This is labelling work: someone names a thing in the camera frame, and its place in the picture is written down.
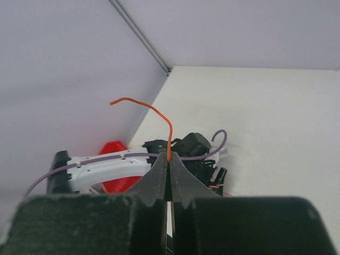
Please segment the left aluminium frame post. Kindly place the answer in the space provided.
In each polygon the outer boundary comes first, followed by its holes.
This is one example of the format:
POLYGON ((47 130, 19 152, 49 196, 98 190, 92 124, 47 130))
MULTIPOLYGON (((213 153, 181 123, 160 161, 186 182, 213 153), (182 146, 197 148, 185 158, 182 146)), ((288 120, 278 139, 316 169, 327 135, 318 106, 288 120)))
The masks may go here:
POLYGON ((165 60, 160 51, 156 48, 156 46, 151 42, 146 33, 139 26, 137 21, 133 18, 132 14, 127 10, 122 1, 119 0, 109 0, 110 4, 116 10, 116 12, 120 15, 126 25, 130 28, 130 30, 135 34, 144 48, 148 51, 148 53, 153 57, 153 59, 157 62, 157 64, 162 68, 162 70, 166 73, 167 76, 170 75, 172 68, 170 64, 165 60))

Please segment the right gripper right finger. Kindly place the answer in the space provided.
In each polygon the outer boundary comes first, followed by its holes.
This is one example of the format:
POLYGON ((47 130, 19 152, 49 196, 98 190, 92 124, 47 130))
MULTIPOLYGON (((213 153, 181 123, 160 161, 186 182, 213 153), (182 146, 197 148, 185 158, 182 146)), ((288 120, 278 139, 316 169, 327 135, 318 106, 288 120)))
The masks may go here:
POLYGON ((301 197, 221 197, 168 164, 175 254, 336 254, 322 218, 301 197))

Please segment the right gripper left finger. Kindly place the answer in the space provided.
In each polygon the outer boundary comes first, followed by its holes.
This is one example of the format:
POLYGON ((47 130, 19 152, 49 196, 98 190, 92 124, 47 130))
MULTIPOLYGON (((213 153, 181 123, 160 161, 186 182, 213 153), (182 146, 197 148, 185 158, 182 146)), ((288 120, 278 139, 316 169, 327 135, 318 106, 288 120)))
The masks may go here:
POLYGON ((166 155, 122 194, 51 194, 23 200, 1 254, 165 254, 166 155))

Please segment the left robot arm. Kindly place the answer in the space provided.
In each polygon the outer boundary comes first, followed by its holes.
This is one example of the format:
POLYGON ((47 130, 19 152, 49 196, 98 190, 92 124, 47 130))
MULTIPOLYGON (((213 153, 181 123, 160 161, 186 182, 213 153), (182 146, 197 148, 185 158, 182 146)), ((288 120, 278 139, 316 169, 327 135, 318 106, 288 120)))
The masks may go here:
MULTIPOLYGON (((200 133, 189 133, 174 139, 172 151, 186 169, 218 195, 223 194, 227 169, 217 164, 225 145, 208 141, 200 133)), ((151 170, 167 141, 146 141, 128 149, 119 141, 106 143, 100 153, 90 157, 70 157, 66 150, 55 154, 52 174, 47 177, 47 193, 122 193, 151 170)))

